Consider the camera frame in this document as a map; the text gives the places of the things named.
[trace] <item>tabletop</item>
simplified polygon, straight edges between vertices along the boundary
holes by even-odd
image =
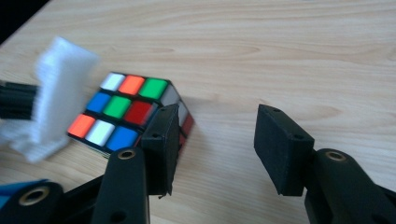
[[[259,104],[396,190],[395,1],[53,0],[1,46],[0,78],[39,84],[55,36],[100,56],[87,99],[110,71],[166,78],[194,117],[172,196],[150,197],[152,223],[308,222],[304,198],[278,196],[255,153]],[[0,147],[0,184],[68,191],[105,169],[76,141],[37,164]]]

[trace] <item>cube side face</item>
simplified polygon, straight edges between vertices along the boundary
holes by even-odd
[[[181,150],[194,120],[172,82],[112,72],[67,134],[108,158],[113,151],[140,146],[140,138],[157,110],[173,104],[179,107]]]

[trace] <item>rubik's cube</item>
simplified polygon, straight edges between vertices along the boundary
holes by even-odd
[[[108,157],[121,148],[138,146],[156,111],[172,104],[178,104],[182,149],[194,121],[172,82],[110,73],[71,124],[68,135]]]

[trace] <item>light wood grain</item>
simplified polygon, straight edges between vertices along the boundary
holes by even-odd
[[[101,56],[87,97],[108,71],[163,77],[194,116],[174,194],[150,198],[152,223],[308,221],[304,198],[277,196],[255,154],[258,104],[396,190],[395,1],[54,0],[1,46],[0,78],[37,84],[56,35]],[[70,190],[106,168],[77,142],[39,164],[0,154],[0,183],[45,177]]]

